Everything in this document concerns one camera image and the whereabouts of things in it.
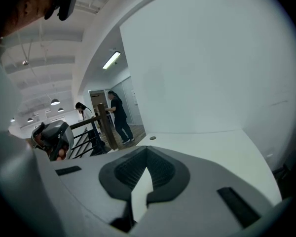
ceiling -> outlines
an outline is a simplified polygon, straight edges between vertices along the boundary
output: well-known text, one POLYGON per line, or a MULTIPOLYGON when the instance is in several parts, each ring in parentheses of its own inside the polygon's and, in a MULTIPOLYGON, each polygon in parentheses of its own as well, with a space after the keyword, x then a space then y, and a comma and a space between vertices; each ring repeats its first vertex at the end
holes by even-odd
POLYGON ((72 15, 60 21, 55 11, 20 31, 4 37, 0 44, 2 67, 20 89, 23 100, 15 119, 20 126, 34 112, 50 108, 51 99, 73 110, 72 70, 84 31, 108 0, 77 0, 72 15))
POLYGON ((88 74, 85 75, 85 77, 88 81, 91 81, 92 84, 104 82, 109 88, 111 79, 126 67, 128 67, 128 65, 122 36, 117 27, 110 32, 95 52, 89 64, 90 69, 87 71, 88 74), (103 69, 102 67, 111 58, 115 51, 119 51, 121 55, 116 59, 115 63, 111 64, 107 69, 103 69))

black rubber pad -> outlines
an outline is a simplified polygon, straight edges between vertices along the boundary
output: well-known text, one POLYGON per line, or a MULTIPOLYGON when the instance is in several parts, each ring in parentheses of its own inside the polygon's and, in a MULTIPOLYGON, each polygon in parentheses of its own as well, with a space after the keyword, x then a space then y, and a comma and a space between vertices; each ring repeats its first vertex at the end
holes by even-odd
POLYGON ((66 175, 66 174, 76 172, 78 170, 81 170, 81 168, 78 167, 78 166, 73 166, 73 167, 69 167, 69 168, 57 169, 56 173, 57 173, 57 175, 62 176, 62 175, 66 175))
POLYGON ((260 218, 233 188, 225 187, 217 190, 217 192, 244 228, 260 218))

floor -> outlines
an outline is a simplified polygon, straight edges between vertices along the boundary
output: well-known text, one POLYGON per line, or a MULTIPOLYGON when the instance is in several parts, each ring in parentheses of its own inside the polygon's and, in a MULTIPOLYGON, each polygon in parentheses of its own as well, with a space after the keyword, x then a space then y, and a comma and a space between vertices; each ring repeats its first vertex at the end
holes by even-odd
MULTIPOLYGON (((117 142, 118 149, 120 149, 120 150, 125 149, 125 148, 130 148, 130 147, 137 145, 137 143, 139 143, 146 136, 145 129, 144 129, 143 125, 129 125, 129 127, 133 132, 135 140, 123 145, 122 139, 120 138, 119 134, 115 130, 114 125, 111 125, 111 129, 112 129, 113 135, 115 137, 115 140, 117 142)), ((105 144, 107 146, 109 146, 106 136, 100 135, 100 137, 105 142, 105 144)))

dark pants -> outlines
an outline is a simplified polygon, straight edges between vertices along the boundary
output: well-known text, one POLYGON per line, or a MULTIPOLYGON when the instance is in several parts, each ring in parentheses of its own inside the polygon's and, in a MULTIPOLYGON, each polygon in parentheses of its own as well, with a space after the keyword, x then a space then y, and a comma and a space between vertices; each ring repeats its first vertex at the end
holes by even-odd
POLYGON ((88 131, 88 138, 89 140, 91 140, 91 144, 92 147, 95 147, 93 149, 93 153, 92 154, 97 154, 98 152, 100 152, 102 150, 100 144, 97 141, 97 138, 95 137, 95 132, 93 130, 88 131))
POLYGON ((116 131, 118 132, 118 134, 120 135, 120 137, 122 138, 123 141, 128 141, 128 139, 130 139, 130 140, 133 139, 133 133, 130 130, 129 125, 126 122, 126 119, 123 119, 123 120, 115 119, 114 124, 115 124, 116 131))

fluorescent light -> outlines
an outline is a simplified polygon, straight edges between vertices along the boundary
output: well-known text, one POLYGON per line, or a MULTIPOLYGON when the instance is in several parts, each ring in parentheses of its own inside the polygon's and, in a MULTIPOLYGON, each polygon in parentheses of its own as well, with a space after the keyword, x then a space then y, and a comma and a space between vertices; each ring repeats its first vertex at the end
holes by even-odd
POLYGON ((107 69, 117 58, 120 56, 120 52, 115 52, 108 62, 103 66, 103 69, 107 69))
POLYGON ((59 100, 55 98, 51 101, 50 105, 58 105, 59 103, 59 100))

